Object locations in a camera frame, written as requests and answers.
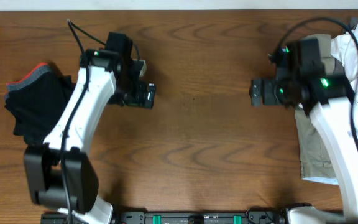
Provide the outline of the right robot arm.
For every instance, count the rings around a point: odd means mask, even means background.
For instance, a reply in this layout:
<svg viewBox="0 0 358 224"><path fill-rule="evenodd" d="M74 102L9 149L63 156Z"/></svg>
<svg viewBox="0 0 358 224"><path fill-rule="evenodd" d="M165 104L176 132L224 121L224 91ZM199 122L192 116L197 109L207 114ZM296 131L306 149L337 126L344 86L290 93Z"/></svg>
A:
<svg viewBox="0 0 358 224"><path fill-rule="evenodd" d="M275 78L251 81L251 103L302 105L328 151L341 191L343 212L299 205L286 212L287 223L358 223L358 109L355 92L343 74L322 67L279 68Z"/></svg>

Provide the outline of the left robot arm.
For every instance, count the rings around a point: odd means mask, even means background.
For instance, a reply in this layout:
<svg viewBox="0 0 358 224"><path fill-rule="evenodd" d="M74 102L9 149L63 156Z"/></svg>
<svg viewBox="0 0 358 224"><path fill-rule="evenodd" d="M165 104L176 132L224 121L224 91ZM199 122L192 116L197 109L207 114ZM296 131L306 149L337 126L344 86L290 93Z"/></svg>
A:
<svg viewBox="0 0 358 224"><path fill-rule="evenodd" d="M151 109L156 86L142 77L145 60L88 49L80 59L75 89L41 146L29 146L24 167L34 204L54 208L54 223L111 223L113 206L98 195L99 180L88 157L108 104Z"/></svg>

